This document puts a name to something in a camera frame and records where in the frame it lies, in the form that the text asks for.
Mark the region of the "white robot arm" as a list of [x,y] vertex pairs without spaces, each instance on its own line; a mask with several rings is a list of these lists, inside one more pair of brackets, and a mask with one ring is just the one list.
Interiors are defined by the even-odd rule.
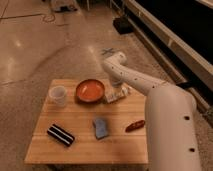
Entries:
[[125,66],[117,52],[102,62],[111,84],[126,83],[146,96],[145,120],[149,171],[202,171],[193,114],[195,97],[165,80]]

